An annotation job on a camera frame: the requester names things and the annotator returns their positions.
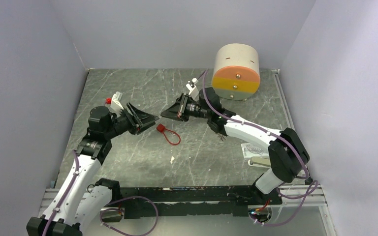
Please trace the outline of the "red cable lock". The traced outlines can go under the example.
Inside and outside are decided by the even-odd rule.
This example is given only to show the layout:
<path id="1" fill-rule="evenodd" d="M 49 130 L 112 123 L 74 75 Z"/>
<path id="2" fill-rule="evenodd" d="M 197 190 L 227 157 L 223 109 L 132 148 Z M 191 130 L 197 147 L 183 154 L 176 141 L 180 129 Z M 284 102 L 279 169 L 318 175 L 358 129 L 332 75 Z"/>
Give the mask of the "red cable lock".
<path id="1" fill-rule="evenodd" d="M 163 124 L 158 124 L 156 130 L 164 136 L 170 145 L 176 146 L 181 143 L 181 136 L 177 132 L 166 128 Z"/>

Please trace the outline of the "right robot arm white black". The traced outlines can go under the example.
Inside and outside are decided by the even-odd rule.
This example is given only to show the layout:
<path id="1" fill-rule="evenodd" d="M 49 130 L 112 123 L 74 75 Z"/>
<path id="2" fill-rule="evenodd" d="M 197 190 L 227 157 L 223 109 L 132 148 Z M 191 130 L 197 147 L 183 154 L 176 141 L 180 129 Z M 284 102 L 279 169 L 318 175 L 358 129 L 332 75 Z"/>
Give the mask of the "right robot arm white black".
<path id="1" fill-rule="evenodd" d="M 190 117 L 204 118 L 214 132 L 241 139 L 269 154 L 270 169 L 253 184 L 251 198 L 257 204 L 283 183 L 292 182 L 306 170 L 310 156 L 295 130 L 276 130 L 250 122 L 221 105 L 212 87 L 204 88 L 195 101 L 181 94 L 175 103 L 160 114 L 163 118 L 187 122 Z"/>

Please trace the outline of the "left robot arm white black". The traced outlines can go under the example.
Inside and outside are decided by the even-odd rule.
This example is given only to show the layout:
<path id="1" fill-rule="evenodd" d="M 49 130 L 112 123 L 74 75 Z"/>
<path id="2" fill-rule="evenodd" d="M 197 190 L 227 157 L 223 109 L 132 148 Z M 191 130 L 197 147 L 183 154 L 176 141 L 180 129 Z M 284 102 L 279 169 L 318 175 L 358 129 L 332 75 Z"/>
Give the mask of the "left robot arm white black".
<path id="1" fill-rule="evenodd" d="M 101 178 L 84 197 L 91 180 L 112 148 L 111 140 L 125 132 L 138 135 L 155 125 L 158 116 L 126 104 L 118 114 L 106 106 L 91 109 L 87 133 L 73 151 L 74 161 L 60 190 L 40 217 L 31 217 L 30 236 L 81 236 L 101 209 L 119 204 L 120 183 Z"/>

